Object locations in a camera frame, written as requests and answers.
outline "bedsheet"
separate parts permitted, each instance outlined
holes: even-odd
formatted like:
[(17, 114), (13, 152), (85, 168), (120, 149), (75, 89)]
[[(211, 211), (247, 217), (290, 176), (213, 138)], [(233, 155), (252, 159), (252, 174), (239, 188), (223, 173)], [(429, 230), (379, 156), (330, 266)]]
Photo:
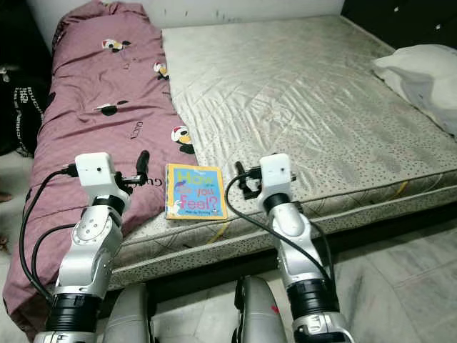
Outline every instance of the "bedsheet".
[[(124, 176), (135, 174), (136, 159), (148, 150), (149, 182), (136, 187), (124, 215), (123, 233), (164, 210), (164, 172), (169, 162), (195, 164), (173, 133), (184, 123), (170, 100), (169, 81), (154, 70), (165, 64), (161, 31), (139, 4), (92, 1), (67, 14), (54, 39), (50, 105), (44, 115), (31, 175), (31, 197), (43, 179), (82, 153), (106, 151)], [(45, 188), (26, 230), (26, 259), (47, 229), (77, 222), (87, 205), (77, 178), (61, 176)], [(40, 247), (42, 283), (56, 278), (71, 243), (71, 230), (53, 233)], [(11, 318), (32, 338), (44, 328), (46, 306), (38, 305), (14, 251), (3, 291)]]

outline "book cover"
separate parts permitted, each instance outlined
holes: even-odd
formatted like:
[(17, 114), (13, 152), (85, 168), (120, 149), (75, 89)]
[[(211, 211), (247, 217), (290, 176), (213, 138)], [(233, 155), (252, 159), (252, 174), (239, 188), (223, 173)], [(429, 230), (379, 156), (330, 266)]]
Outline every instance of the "book cover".
[(167, 219), (226, 219), (221, 170), (216, 166), (167, 164)]

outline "penguin print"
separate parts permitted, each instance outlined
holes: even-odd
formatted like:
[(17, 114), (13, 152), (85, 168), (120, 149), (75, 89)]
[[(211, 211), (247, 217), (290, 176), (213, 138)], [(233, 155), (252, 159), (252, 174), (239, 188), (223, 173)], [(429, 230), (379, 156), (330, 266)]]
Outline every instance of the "penguin print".
[(153, 66), (153, 69), (156, 73), (159, 74), (159, 76), (157, 77), (158, 80), (160, 79), (165, 79), (165, 80), (168, 80), (170, 79), (170, 76), (166, 70), (166, 65), (164, 63), (154, 63), (154, 66)]
[(189, 155), (195, 154), (187, 126), (174, 127), (171, 132), (171, 139), (181, 145), (179, 151)]
[(131, 43), (129, 41), (122, 41), (122, 43), (119, 43), (118, 41), (115, 41), (114, 39), (105, 39), (101, 42), (101, 47), (103, 49), (111, 49), (112, 52), (119, 52), (123, 49), (126, 48), (126, 46), (130, 45)]
[(121, 101), (118, 101), (116, 105), (103, 104), (101, 106), (96, 107), (94, 109), (94, 111), (100, 111), (105, 116), (112, 116), (117, 113), (118, 105), (126, 104), (127, 102), (128, 102), (127, 100), (121, 100)]

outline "quilted mattress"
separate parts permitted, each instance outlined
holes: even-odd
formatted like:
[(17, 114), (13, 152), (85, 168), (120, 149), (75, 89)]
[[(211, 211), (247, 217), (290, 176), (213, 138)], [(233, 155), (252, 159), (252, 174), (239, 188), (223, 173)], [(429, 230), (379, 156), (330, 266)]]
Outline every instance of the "quilted mattress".
[[(392, 52), (339, 16), (164, 29), (171, 95), (200, 165), (224, 182), (286, 152), (294, 200), (328, 233), (457, 200), (457, 144), (389, 90), (371, 61)], [(237, 188), (233, 204), (265, 220)], [(271, 238), (225, 222), (166, 221), (131, 233), (111, 288), (249, 254)]]

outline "tiled floor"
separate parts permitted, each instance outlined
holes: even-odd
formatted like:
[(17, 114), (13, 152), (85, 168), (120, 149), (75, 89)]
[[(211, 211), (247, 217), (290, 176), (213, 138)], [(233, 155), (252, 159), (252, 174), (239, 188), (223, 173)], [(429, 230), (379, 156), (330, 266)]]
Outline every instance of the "tiled floor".
[(12, 152), (0, 156), (0, 191), (13, 196), (9, 202), (0, 203), (0, 233), (9, 238), (8, 248), (19, 238), (22, 209), (29, 190), (29, 175), (33, 159)]
[[(422, 229), (338, 255), (341, 308), (357, 342), (455, 341), (457, 221), (449, 227)], [(0, 254), (1, 285), (7, 266), (8, 257)], [(272, 288), (292, 342), (292, 318), (278, 272), (262, 277)], [(238, 322), (234, 290), (235, 282), (230, 282), (160, 303), (154, 317), (160, 342), (229, 343)], [(26, 342), (3, 308), (0, 323), (5, 342)]]

